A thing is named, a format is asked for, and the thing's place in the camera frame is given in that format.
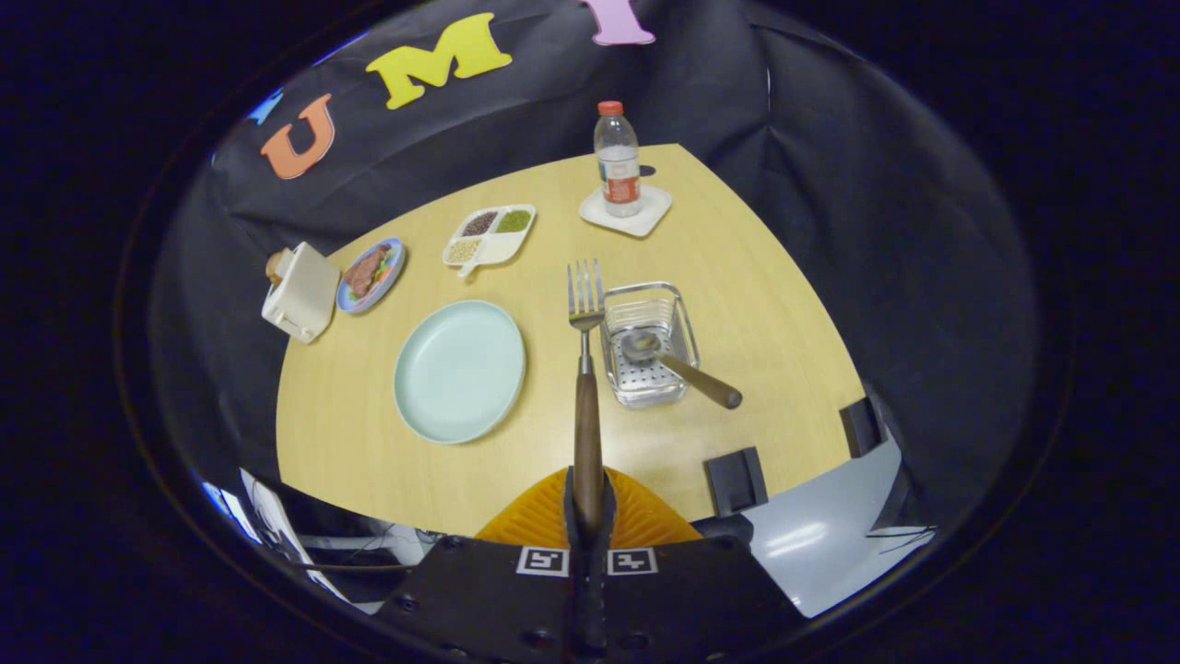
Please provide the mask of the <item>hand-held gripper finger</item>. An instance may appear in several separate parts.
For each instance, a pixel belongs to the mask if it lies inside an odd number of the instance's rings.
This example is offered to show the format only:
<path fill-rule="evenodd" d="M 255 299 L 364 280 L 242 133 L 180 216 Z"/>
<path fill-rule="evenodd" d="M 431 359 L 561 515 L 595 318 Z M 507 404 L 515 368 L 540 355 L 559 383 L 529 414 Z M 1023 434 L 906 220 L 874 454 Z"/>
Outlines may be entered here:
<path fill-rule="evenodd" d="M 572 660 L 584 555 L 570 543 L 566 484 L 552 472 L 476 537 L 439 538 L 375 622 L 431 660 Z"/>
<path fill-rule="evenodd" d="M 607 663 L 738 663 L 804 625 L 741 538 L 704 537 L 624 472 L 590 609 Z"/>

